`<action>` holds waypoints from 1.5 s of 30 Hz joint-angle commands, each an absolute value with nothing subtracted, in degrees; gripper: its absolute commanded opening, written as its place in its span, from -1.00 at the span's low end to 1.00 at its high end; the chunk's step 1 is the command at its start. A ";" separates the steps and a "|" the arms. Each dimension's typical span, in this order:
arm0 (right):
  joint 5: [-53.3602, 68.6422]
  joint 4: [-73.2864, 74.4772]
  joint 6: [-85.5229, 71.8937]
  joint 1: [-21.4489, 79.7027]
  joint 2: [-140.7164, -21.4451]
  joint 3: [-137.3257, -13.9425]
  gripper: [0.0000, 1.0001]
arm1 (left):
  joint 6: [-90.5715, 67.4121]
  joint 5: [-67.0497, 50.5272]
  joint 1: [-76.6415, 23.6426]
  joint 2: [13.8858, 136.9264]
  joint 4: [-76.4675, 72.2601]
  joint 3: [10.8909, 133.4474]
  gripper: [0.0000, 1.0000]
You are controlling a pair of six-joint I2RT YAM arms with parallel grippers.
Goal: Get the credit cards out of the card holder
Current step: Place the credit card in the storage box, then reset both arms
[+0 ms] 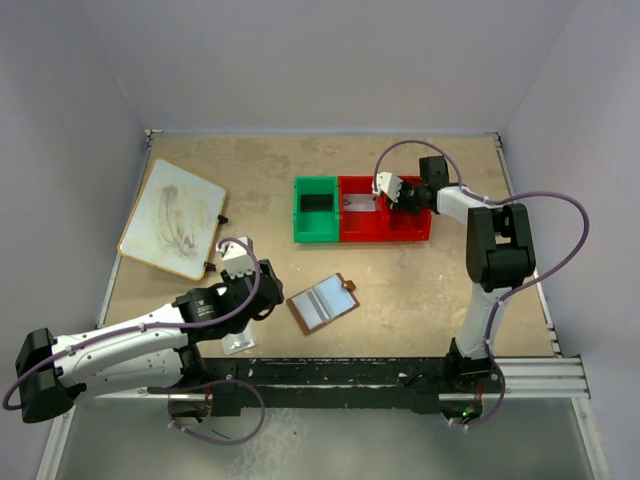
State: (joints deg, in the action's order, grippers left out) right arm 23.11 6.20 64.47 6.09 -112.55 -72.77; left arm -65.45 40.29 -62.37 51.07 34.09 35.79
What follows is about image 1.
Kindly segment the white magnetic stripe card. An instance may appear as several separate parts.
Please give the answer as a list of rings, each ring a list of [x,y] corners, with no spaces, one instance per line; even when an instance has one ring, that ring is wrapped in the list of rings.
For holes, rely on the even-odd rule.
[[[377,211],[376,199],[371,194],[345,194],[343,209],[352,213],[372,213]]]

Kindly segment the brown leather card holder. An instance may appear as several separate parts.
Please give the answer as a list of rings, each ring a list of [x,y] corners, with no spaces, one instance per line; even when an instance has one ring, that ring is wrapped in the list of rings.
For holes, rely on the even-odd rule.
[[[319,328],[308,330],[302,323],[302,319],[298,315],[295,307],[292,303],[292,298],[296,295],[299,295],[302,292],[306,292],[308,290],[314,290],[324,306],[329,310],[331,315],[331,320],[328,323],[321,325]],[[335,273],[330,277],[322,280],[316,285],[307,288],[292,297],[286,300],[286,305],[289,308],[291,314],[296,320],[297,325],[301,329],[302,333],[305,336],[309,336],[316,331],[328,326],[330,323],[334,322],[338,318],[343,317],[344,315],[356,310],[360,307],[360,303],[355,296],[356,285],[352,280],[345,279],[340,273]]]

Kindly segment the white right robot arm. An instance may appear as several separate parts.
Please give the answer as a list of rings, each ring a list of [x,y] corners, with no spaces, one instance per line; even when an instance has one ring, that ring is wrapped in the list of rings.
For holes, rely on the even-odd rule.
[[[492,336],[504,316],[507,294],[533,275],[536,257],[525,206],[497,205],[452,183],[442,156],[419,160],[420,180],[414,184],[391,173],[379,173],[376,186],[394,210],[418,214],[424,210],[466,227],[465,264],[472,294],[461,330],[454,338],[461,356],[445,366],[446,383],[467,391],[480,379],[474,360],[493,353]]]

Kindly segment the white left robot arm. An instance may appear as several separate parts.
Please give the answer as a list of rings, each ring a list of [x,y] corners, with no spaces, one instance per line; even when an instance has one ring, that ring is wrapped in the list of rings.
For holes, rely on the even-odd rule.
[[[134,320],[91,332],[30,332],[15,362],[17,410],[26,424],[53,419],[82,400],[151,388],[194,392],[207,378],[198,345],[242,332],[284,301],[283,285],[263,259],[255,273],[199,287]]]

